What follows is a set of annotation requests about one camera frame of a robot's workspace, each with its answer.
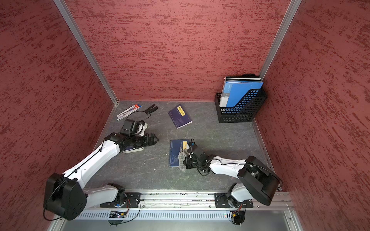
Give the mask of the black stapler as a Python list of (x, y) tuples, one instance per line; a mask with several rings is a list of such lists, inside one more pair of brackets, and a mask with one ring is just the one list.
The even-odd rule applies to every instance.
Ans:
[(153, 105), (151, 105), (149, 108), (147, 108), (146, 110), (145, 110), (145, 113), (147, 114), (147, 115), (149, 115), (149, 114), (152, 114), (152, 113), (154, 113), (155, 111), (157, 111), (158, 110), (158, 107), (155, 105), (155, 104), (153, 104)]

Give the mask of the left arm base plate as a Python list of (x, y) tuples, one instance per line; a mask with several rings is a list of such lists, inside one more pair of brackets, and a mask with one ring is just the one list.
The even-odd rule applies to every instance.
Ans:
[(100, 204), (100, 208), (116, 208), (116, 209), (128, 209), (138, 208), (141, 193), (121, 193), (112, 202)]

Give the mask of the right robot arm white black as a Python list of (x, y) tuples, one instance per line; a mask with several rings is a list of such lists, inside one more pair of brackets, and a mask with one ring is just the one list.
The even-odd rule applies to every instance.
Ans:
[(215, 198), (215, 200), (225, 198), (233, 208), (238, 208), (243, 202), (252, 199), (269, 206), (276, 191), (282, 185), (280, 177), (254, 156), (233, 160), (208, 155), (193, 141), (187, 144), (184, 152), (186, 157), (183, 164), (186, 169), (195, 168), (201, 176), (213, 173), (239, 179), (240, 183), (233, 184), (226, 194)]

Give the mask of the blue book Yuewei notes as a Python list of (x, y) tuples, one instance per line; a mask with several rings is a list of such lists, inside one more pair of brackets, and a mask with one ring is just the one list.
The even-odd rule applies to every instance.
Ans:
[(144, 148), (141, 147), (141, 148), (133, 148), (133, 149), (130, 149), (130, 150), (124, 150), (122, 151), (123, 154), (129, 154), (129, 153), (134, 153), (134, 152), (140, 152), (140, 151), (143, 151)]

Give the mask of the grey knitted cloth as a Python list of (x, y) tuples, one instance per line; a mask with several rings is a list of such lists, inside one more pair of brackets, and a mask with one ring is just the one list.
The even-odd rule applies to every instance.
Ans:
[(188, 156), (188, 151), (187, 149), (182, 149), (180, 148), (180, 152), (178, 154), (178, 160), (179, 160), (179, 169), (181, 171), (186, 171), (187, 168), (186, 168), (186, 164), (184, 164), (184, 161), (186, 159), (186, 157)]

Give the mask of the white red pen package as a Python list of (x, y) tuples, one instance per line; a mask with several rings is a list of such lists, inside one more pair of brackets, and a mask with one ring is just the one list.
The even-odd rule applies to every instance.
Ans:
[(128, 117), (130, 114), (138, 111), (141, 108), (141, 105), (135, 104), (131, 106), (130, 108), (126, 109), (125, 111), (121, 112), (120, 114), (117, 115), (117, 121), (121, 121)]

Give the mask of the black mesh file holder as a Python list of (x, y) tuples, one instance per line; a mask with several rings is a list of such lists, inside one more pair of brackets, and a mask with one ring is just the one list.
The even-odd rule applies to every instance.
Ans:
[(215, 107), (219, 123), (252, 122), (264, 104), (267, 94), (263, 88), (249, 90), (234, 107), (220, 107), (221, 93), (215, 94)]

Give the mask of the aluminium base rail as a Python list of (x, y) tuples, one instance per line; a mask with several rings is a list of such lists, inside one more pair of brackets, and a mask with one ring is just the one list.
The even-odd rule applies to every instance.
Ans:
[(215, 192), (141, 191), (140, 204), (125, 217), (108, 208), (90, 208), (77, 219), (59, 219), (50, 231), (301, 231), (288, 192), (277, 192), (270, 206), (250, 200), (240, 211), (242, 224), (233, 224), (234, 209), (216, 207)]

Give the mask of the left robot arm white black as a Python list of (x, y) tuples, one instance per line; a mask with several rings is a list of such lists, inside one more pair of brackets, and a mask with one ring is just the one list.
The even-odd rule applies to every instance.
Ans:
[(118, 133), (106, 136), (102, 143), (74, 167), (63, 174), (52, 174), (46, 182), (43, 211), (58, 218), (73, 220), (86, 208), (107, 205), (129, 208), (129, 198), (124, 187), (110, 183), (104, 187), (86, 189), (86, 184), (112, 158), (121, 153), (142, 151), (155, 145), (159, 139), (145, 132), (143, 120), (126, 120)]

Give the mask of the blue folder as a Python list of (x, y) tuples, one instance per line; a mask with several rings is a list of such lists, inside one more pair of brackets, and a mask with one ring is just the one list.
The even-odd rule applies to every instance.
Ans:
[(219, 106), (221, 108), (234, 107), (249, 90), (260, 89), (262, 86), (263, 82), (226, 80), (221, 93)]

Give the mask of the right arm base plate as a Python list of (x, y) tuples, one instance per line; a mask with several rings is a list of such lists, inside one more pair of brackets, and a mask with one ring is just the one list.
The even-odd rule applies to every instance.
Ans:
[(251, 199), (239, 202), (229, 193), (215, 193), (214, 201), (216, 208), (253, 208)]

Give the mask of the blue book Tang poems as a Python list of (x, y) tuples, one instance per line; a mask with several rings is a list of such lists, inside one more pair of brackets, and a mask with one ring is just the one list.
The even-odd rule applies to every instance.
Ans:
[(177, 129), (192, 123), (189, 114), (185, 111), (184, 107), (181, 104), (168, 111), (168, 115), (170, 116)]

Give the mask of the dark folders behind blue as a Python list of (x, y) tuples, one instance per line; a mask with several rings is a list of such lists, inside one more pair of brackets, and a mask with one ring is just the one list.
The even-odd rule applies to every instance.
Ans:
[(236, 82), (261, 82), (261, 78), (255, 74), (244, 74), (241, 76), (226, 76), (226, 81), (236, 81)]

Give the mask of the blue book Zhuangzi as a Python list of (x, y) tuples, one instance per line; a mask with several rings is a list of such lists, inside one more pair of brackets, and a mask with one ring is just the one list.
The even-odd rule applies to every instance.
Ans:
[(178, 155), (180, 150), (187, 148), (189, 139), (171, 140), (170, 142), (170, 155), (169, 155), (169, 167), (179, 167)]

